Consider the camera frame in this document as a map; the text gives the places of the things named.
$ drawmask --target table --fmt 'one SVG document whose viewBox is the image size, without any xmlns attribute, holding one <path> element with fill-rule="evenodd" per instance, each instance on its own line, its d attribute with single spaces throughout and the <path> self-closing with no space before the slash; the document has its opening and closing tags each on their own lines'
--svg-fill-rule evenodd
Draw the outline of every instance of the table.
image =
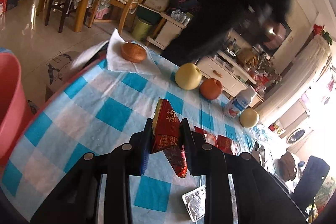
<svg viewBox="0 0 336 224">
<path fill-rule="evenodd" d="M 208 101 L 198 89 L 180 89 L 174 81 L 178 67 L 154 52 L 151 55 L 161 75 L 109 71 L 102 60 L 35 117 L 1 182 L 8 200 L 27 220 L 84 153 L 109 153 L 142 131 L 159 97 L 170 101 L 180 120 L 186 117 L 191 125 L 238 142 L 238 153 L 250 152 L 258 140 L 265 147 L 266 167 L 274 172 L 273 160 L 286 152 L 277 136 L 262 125 L 245 129 L 238 120 L 226 118 L 224 95 Z M 130 178 L 133 222 L 191 223 L 181 196 L 202 184 L 204 177 L 176 177 L 163 152 L 150 155 L 145 175 Z"/>
</svg>

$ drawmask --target white napkin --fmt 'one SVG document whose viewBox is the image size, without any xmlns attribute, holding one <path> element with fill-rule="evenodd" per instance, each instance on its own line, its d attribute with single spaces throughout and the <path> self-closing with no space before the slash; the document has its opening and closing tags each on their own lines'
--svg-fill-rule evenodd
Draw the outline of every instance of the white napkin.
<svg viewBox="0 0 336 224">
<path fill-rule="evenodd" d="M 91 48 L 83 51 L 76 59 L 72 61 L 70 69 L 76 69 L 80 71 L 83 66 L 92 58 L 92 56 L 94 56 L 108 42 L 108 40 L 102 41 L 99 44 L 94 45 Z"/>
<path fill-rule="evenodd" d="M 147 47 L 143 47 L 147 52 L 147 58 L 140 63 L 132 63 L 123 59 L 121 55 L 121 45 L 126 43 L 114 29 L 107 48 L 106 60 L 107 68 L 112 71 L 127 71 L 145 75 L 160 75 L 161 72 L 154 63 Z"/>
</svg>

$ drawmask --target washing machine door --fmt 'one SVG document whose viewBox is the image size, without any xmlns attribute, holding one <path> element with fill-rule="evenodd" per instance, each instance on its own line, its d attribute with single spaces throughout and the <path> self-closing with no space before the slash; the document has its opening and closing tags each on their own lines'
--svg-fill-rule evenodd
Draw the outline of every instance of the washing machine door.
<svg viewBox="0 0 336 224">
<path fill-rule="evenodd" d="M 302 139 L 302 137 L 305 134 L 306 134 L 306 130 L 304 128 L 298 128 L 287 136 L 286 143 L 289 145 L 292 145 L 296 143 L 298 140 Z"/>
</svg>

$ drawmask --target white wall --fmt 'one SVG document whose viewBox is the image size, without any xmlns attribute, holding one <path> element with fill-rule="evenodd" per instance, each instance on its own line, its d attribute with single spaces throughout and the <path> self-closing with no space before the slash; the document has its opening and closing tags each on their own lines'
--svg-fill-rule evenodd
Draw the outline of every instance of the white wall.
<svg viewBox="0 0 336 224">
<path fill-rule="evenodd" d="M 274 67 L 278 73 L 281 73 L 294 60 L 312 31 L 312 24 L 297 0 L 292 0 L 292 7 L 286 22 L 292 32 L 273 56 Z"/>
</svg>

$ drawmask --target muffin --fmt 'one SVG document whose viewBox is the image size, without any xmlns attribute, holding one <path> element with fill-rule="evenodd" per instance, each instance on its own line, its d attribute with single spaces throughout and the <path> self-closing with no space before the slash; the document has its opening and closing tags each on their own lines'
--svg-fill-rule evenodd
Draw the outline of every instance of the muffin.
<svg viewBox="0 0 336 224">
<path fill-rule="evenodd" d="M 124 43 L 121 46 L 121 55 L 127 61 L 139 63 L 147 57 L 147 52 L 138 44 Z"/>
</svg>

